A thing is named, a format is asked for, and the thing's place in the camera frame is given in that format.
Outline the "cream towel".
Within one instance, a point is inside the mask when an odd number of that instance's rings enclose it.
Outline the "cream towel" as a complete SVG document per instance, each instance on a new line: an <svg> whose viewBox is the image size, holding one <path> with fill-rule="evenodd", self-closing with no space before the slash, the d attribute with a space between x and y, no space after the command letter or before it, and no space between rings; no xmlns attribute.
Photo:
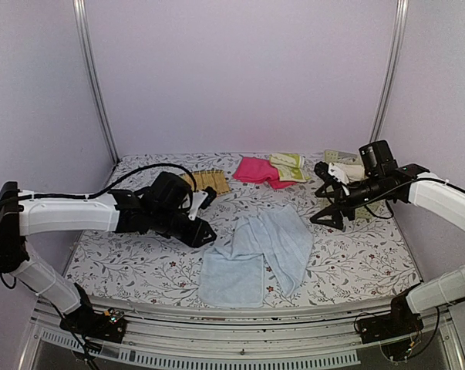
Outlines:
<svg viewBox="0 0 465 370"><path fill-rule="evenodd" d="M333 163L333 166L343 171L350 183L366 179L364 167L360 164Z"/></svg>

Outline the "light blue towel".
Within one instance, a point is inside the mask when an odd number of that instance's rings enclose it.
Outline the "light blue towel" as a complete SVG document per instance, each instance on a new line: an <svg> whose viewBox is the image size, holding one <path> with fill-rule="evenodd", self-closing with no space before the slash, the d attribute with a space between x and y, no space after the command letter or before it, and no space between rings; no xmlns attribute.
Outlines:
<svg viewBox="0 0 465 370"><path fill-rule="evenodd" d="M228 244L204 252L198 297L219 308L259 308L270 267L290 298L304 279L312 246L312 233L291 205L240 217Z"/></svg>

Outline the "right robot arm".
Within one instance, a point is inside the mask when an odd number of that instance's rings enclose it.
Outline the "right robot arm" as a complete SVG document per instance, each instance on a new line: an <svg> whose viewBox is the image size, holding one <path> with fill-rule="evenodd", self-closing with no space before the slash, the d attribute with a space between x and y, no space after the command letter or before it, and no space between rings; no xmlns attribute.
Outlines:
<svg viewBox="0 0 465 370"><path fill-rule="evenodd" d="M415 163L399 166L385 140L359 148L365 179L349 181L335 164L318 162L315 174L323 184L315 192L329 205L313 215L313 224L341 230L344 219L377 201L401 201L428 210L465 232L465 190L440 179ZM389 335L420 329L420 314L431 308L465 301L465 266L395 296L390 313L380 321Z"/></svg>

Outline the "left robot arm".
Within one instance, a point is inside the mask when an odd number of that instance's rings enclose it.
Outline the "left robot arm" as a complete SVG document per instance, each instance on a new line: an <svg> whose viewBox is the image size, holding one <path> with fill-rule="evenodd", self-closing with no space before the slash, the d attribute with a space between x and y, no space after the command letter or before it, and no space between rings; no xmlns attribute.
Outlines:
<svg viewBox="0 0 465 370"><path fill-rule="evenodd" d="M199 248L217 237L210 224L197 215L216 196L212 187L194 190L169 172L160 173L148 187L109 189L100 195L35 193L7 182L0 192L0 274L10 274L51 301L84 335L94 334L100 319L83 289L61 277L26 238L54 231L153 231Z"/></svg>

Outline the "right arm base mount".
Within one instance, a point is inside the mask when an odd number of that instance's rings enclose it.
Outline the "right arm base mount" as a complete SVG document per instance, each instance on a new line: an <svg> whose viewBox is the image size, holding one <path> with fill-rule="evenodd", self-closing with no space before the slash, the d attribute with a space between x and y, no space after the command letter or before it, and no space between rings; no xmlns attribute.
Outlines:
<svg viewBox="0 0 465 370"><path fill-rule="evenodd" d="M406 289L391 300L389 313L363 314L357 317L354 328L363 344L419 333L423 330L420 314L412 313L406 301L411 289Z"/></svg>

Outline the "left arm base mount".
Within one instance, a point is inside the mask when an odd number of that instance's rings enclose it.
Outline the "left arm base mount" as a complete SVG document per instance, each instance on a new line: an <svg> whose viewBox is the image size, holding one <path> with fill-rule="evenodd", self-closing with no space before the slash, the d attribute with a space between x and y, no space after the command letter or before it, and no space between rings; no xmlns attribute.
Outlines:
<svg viewBox="0 0 465 370"><path fill-rule="evenodd" d="M80 306L72 313L63 314L59 327L84 338L121 344L127 327L123 312L109 308L103 313L97 313L83 288L78 284L74 286L80 296Z"/></svg>

